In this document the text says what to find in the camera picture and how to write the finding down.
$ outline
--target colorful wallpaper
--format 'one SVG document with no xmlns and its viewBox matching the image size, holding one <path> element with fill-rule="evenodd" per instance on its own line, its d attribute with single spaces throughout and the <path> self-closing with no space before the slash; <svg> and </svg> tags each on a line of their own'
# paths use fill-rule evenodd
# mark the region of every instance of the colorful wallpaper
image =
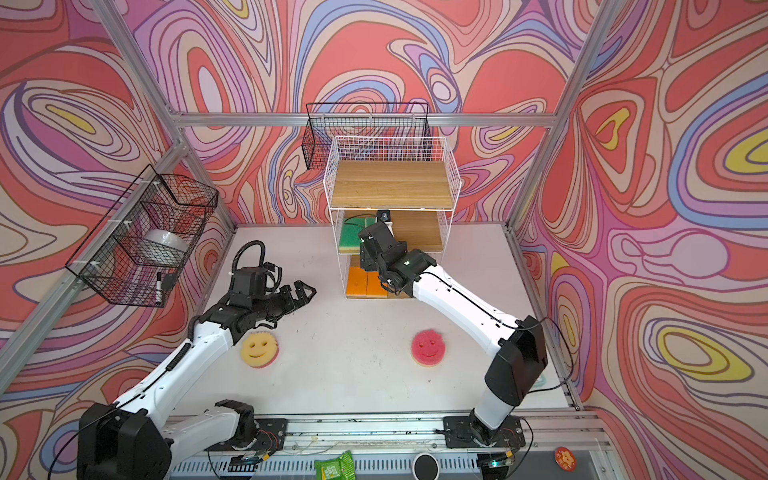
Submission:
<svg viewBox="0 0 768 480">
<path fill-rule="evenodd" d="M 630 0 L 515 225 L 629 478 L 768 478 L 768 2 Z"/>
<path fill-rule="evenodd" d="M 79 0 L 0 2 L 0 347 L 168 147 Z"/>
<path fill-rule="evenodd" d="M 189 127 L 235 223 L 327 223 L 323 170 L 306 170 L 302 128 Z M 462 175 L 454 221 L 505 221 L 542 127 L 460 127 L 449 137 Z"/>
<path fill-rule="evenodd" d="M 438 112 L 554 111 L 592 23 L 574 0 L 120 2 L 171 105 L 300 112 L 423 99 Z"/>
<path fill-rule="evenodd" d="M 0 348 L 169 146 L 95 20 L 87 0 L 0 2 Z M 45 478 L 82 412 L 114 400 L 178 344 L 226 237 L 214 217 L 162 310 L 81 293 L 0 397 L 1 480 Z M 55 472 L 74 478 L 76 445 Z"/>
</svg>

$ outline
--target white table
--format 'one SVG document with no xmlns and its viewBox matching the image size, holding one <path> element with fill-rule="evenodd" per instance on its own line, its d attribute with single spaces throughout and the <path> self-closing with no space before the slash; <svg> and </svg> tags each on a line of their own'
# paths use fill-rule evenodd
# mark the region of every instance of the white table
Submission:
<svg viewBox="0 0 768 480">
<path fill-rule="evenodd" d="M 208 306 L 227 291 L 230 264 L 250 240 L 266 244 L 266 261 L 283 267 L 283 284 L 317 288 L 309 305 L 283 317 L 272 334 L 280 353 L 253 369 L 240 345 L 219 358 L 192 387 L 174 415 L 197 415 L 222 399 L 239 400 L 263 415 L 438 412 L 472 409 L 485 388 L 491 358 L 437 310 L 414 299 L 348 300 L 343 295 L 331 227 L 244 227 L 237 230 Z M 239 266 L 258 264 L 251 247 Z M 462 285 L 518 318 L 532 314 L 522 280 L 499 225 L 455 225 L 442 265 Z M 417 365 L 413 336 L 443 335 L 445 358 Z M 550 361 L 535 388 L 555 386 Z M 521 409 L 567 407 L 562 389 L 527 396 Z"/>
</svg>

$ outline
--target black round lid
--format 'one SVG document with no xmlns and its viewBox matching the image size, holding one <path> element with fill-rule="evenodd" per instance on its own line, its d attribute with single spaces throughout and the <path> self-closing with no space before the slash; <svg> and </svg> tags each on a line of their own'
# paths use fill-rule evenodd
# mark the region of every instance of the black round lid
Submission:
<svg viewBox="0 0 768 480">
<path fill-rule="evenodd" d="M 419 480 L 435 480 L 437 478 L 437 461 L 431 455 L 421 455 L 413 465 L 413 472 Z"/>
</svg>

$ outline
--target black wire basket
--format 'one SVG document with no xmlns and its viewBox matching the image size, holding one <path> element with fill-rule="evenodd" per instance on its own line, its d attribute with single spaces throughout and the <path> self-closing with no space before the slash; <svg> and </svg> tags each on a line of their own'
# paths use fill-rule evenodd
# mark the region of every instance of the black wire basket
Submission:
<svg viewBox="0 0 768 480">
<path fill-rule="evenodd" d="M 301 149 L 307 170 L 326 167 L 333 138 L 431 137 L 429 104 L 410 102 L 316 102 L 306 104 L 309 118 Z"/>
<path fill-rule="evenodd" d="M 89 234 L 67 262 L 68 270 L 114 305 L 165 306 L 219 200 L 215 188 L 192 178 L 152 172 L 148 182 L 137 182 L 142 173 L 126 189 L 124 195 L 146 183 L 96 253 L 73 261 Z"/>
</svg>

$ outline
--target smiley face sponge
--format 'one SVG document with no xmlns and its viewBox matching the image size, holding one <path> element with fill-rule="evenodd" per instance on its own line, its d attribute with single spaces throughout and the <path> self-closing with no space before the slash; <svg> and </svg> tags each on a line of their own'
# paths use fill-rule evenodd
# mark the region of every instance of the smiley face sponge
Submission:
<svg viewBox="0 0 768 480">
<path fill-rule="evenodd" d="M 421 366 L 435 366 L 445 356 L 442 336 L 435 330 L 425 330 L 413 337 L 411 356 Z"/>
<path fill-rule="evenodd" d="M 277 340 L 267 332 L 256 332 L 243 340 L 240 357 L 254 369 L 263 368 L 277 357 Z"/>
</svg>

